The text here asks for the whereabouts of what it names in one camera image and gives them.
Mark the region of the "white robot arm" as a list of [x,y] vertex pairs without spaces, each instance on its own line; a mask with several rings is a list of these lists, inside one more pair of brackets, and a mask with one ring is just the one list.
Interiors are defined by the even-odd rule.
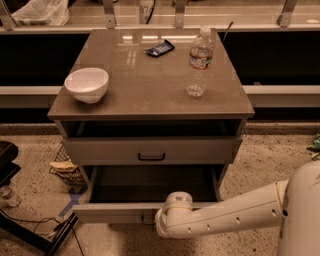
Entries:
[[190,194],[169,194],[155,216],[165,238],[278,227],[277,256],[320,256],[320,162],[291,178],[195,210]]

